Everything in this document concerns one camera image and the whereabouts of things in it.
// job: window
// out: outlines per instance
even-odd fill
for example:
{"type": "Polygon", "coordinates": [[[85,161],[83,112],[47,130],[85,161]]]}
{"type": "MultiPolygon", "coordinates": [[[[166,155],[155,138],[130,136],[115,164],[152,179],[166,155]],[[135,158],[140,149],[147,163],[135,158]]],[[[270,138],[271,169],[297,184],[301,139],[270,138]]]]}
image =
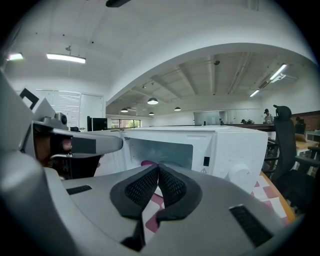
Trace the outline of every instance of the window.
{"type": "Polygon", "coordinates": [[[137,128],[137,127],[141,127],[141,120],[111,119],[112,129],[137,128]]]}

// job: black rubber pad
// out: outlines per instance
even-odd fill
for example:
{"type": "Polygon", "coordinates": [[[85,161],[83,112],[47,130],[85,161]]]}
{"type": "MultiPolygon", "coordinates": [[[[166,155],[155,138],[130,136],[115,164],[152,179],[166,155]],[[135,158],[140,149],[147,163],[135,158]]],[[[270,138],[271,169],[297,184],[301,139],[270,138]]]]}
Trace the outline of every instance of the black rubber pad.
{"type": "Polygon", "coordinates": [[[232,207],[229,211],[255,247],[272,238],[272,234],[243,205],[232,207]]]}
{"type": "Polygon", "coordinates": [[[92,187],[90,187],[89,185],[83,185],[83,186],[68,188],[66,191],[68,192],[69,195],[74,195],[74,194],[78,194],[88,190],[92,190],[92,187]]]}

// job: brick wall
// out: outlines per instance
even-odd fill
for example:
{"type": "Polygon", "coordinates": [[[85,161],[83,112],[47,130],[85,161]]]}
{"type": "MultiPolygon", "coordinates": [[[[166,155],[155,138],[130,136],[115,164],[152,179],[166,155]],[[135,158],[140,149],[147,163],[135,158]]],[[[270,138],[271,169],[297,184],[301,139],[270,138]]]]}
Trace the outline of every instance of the brick wall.
{"type": "Polygon", "coordinates": [[[320,111],[293,114],[291,120],[296,124],[296,117],[304,119],[306,124],[305,131],[320,130],[320,111]]]}

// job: door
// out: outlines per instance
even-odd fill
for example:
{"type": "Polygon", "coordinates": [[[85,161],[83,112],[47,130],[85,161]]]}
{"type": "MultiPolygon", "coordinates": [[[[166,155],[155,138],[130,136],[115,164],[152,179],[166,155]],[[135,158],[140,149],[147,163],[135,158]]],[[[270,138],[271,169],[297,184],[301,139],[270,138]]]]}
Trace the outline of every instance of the door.
{"type": "Polygon", "coordinates": [[[103,97],[88,94],[81,95],[79,128],[87,132],[87,116],[103,118],[103,97]]]}

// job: fluorescent light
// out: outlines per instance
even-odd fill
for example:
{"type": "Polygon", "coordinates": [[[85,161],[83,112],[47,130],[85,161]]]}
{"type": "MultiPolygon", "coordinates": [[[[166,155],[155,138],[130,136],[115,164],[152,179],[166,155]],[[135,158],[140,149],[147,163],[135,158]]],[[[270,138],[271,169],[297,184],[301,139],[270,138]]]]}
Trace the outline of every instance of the fluorescent light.
{"type": "Polygon", "coordinates": [[[156,98],[150,98],[148,99],[148,104],[150,105],[158,104],[158,100],[156,98]]]}
{"type": "Polygon", "coordinates": [[[252,93],[252,94],[250,95],[250,97],[255,96],[258,92],[259,92],[259,90],[256,90],[254,93],[252,93]]]}
{"type": "Polygon", "coordinates": [[[273,74],[273,76],[270,77],[270,80],[273,80],[277,75],[279,75],[280,72],[281,72],[282,70],[284,70],[286,66],[287,66],[287,64],[282,64],[282,66],[278,69],[278,71],[275,72],[275,73],[273,74]]]}
{"type": "Polygon", "coordinates": [[[8,61],[22,60],[24,57],[21,53],[9,54],[8,61]]]}
{"type": "Polygon", "coordinates": [[[78,62],[78,63],[83,63],[83,64],[86,63],[85,58],[70,56],[70,55],[65,55],[65,54],[47,53],[46,56],[49,60],[78,62]]]}

